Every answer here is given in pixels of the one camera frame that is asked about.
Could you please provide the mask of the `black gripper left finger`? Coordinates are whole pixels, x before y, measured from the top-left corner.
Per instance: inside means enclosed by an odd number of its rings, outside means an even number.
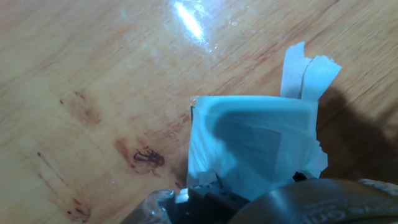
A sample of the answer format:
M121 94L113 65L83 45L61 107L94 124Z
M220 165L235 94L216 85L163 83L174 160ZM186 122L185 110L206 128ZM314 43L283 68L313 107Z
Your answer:
M152 192L121 224L228 223L249 200L217 183Z

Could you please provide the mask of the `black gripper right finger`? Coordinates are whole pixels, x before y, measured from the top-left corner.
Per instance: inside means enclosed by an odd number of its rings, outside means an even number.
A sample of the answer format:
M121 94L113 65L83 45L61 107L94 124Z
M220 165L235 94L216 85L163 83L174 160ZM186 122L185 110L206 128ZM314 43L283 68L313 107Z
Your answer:
M301 181L305 181L305 180L312 180L312 179L316 179L315 176L313 176L311 173L307 172L307 171L300 171L300 172L296 172L293 175L293 180L295 182L301 182Z

